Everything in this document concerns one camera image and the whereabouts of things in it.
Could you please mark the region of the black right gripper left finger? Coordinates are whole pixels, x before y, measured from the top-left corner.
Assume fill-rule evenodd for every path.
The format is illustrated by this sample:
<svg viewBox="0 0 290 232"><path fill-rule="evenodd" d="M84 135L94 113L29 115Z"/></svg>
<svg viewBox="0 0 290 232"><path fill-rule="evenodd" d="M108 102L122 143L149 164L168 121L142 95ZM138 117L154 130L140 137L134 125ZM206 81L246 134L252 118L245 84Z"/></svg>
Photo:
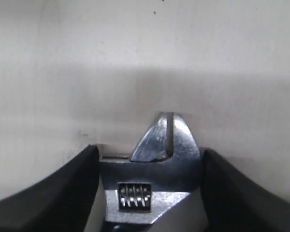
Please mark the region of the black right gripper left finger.
<svg viewBox="0 0 290 232"><path fill-rule="evenodd" d="M53 174L0 200L0 232L83 232L99 185L99 151L87 146Z"/></svg>

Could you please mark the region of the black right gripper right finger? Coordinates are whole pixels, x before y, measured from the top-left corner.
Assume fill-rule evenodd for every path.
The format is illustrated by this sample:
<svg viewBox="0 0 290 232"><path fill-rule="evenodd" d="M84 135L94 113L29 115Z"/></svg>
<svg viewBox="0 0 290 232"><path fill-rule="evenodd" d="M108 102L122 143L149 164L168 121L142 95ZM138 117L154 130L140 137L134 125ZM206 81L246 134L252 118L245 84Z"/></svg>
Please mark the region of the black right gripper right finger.
<svg viewBox="0 0 290 232"><path fill-rule="evenodd" d="M274 195L212 149L203 153L201 196L207 232L290 232L290 202Z"/></svg>

